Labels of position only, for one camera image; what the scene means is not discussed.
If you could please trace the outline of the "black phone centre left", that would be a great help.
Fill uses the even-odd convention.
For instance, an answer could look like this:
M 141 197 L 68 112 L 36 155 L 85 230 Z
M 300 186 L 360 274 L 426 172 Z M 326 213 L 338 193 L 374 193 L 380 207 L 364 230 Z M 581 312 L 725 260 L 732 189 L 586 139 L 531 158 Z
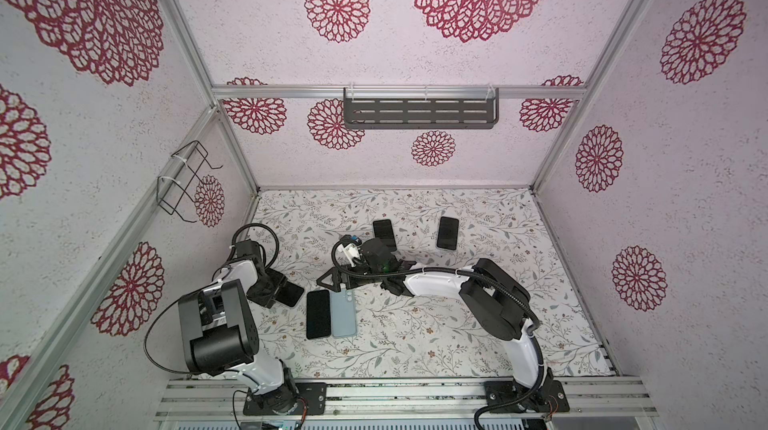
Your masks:
M 391 251 L 397 250 L 395 232 L 390 219 L 374 220 L 374 236 L 381 240 Z

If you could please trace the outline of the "black phone removed from case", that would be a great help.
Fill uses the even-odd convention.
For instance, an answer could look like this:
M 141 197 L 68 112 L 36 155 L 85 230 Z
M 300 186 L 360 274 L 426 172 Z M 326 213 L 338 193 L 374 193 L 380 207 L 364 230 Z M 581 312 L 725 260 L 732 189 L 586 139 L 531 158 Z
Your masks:
M 330 292 L 313 290 L 306 295 L 306 338 L 327 338 L 332 334 Z

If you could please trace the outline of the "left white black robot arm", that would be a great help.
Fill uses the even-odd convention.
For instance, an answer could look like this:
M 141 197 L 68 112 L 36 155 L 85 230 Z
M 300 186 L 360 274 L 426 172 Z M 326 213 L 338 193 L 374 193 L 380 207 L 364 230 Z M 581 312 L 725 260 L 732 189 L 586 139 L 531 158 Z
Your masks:
M 266 283 L 262 247 L 252 240 L 232 246 L 234 255 L 212 283 L 177 302 L 182 349 L 192 375 L 232 375 L 248 388 L 259 411 L 288 414 L 300 395 L 290 369 L 260 349 L 248 291 Z

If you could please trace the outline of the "black smartphone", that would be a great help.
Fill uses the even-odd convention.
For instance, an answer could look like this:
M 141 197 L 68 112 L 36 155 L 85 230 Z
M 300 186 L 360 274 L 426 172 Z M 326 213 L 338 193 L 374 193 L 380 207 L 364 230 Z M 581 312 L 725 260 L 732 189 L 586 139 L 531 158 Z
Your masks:
M 458 246 L 460 221 L 455 217 L 441 216 L 438 225 L 436 247 L 456 250 Z

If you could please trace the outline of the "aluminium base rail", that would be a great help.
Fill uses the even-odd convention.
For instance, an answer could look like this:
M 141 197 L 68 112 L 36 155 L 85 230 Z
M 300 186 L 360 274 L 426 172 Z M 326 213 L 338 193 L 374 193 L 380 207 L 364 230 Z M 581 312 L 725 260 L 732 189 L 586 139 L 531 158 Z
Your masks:
M 601 418 L 659 415 L 638 377 L 560 377 L 562 388 L 522 418 Z M 326 379 L 325 392 L 306 398 L 308 420 L 470 419 L 497 399 L 486 386 L 499 378 Z M 155 411 L 154 422 L 254 421 L 242 409 L 246 397 L 228 379 L 172 380 Z

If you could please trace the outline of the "light blue phone case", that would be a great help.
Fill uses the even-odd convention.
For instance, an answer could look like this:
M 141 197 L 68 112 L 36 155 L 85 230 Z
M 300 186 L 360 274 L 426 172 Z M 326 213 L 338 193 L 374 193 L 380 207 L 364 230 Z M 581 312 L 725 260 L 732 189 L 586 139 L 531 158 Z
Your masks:
M 330 293 L 331 332 L 335 338 L 357 334 L 356 298 L 353 290 Z

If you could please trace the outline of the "black phone bottom left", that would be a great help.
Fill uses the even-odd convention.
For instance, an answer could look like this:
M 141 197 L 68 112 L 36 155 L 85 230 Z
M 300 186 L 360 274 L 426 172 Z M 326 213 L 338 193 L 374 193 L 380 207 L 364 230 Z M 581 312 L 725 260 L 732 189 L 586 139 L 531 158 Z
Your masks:
M 278 291 L 276 292 L 275 299 L 277 302 L 294 308 L 304 295 L 305 289 L 290 281 L 284 282 Z

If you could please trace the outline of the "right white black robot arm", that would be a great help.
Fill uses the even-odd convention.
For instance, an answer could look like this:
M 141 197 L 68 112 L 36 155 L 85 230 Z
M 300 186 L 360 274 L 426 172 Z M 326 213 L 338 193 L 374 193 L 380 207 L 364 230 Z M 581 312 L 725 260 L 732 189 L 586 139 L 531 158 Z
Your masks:
M 395 296 L 463 302 L 480 327 L 504 343 L 514 380 L 529 393 L 544 384 L 548 367 L 535 335 L 541 322 L 530 294 L 493 260 L 440 267 L 400 258 L 379 238 L 346 235 L 332 246 L 331 261 L 316 283 L 332 292 L 379 284 Z

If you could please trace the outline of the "black phone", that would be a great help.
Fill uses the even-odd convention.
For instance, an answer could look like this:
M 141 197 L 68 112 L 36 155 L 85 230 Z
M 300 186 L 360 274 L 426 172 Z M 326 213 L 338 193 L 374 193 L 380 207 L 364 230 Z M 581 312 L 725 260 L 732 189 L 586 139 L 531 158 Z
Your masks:
M 304 295 L 305 289 L 290 281 L 284 282 L 278 291 L 276 292 L 275 299 L 277 302 L 294 308 Z
M 395 232 L 390 219 L 374 220 L 374 236 L 381 240 L 391 251 L 397 250 Z

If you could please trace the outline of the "grey slotted wall shelf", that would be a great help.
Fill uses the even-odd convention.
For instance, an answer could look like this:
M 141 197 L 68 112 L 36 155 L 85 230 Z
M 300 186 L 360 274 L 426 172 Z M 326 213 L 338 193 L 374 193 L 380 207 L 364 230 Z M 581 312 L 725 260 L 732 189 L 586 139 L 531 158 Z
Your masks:
M 499 98 L 496 88 L 483 98 L 368 98 L 344 88 L 342 117 L 354 130 L 486 130 L 499 121 Z

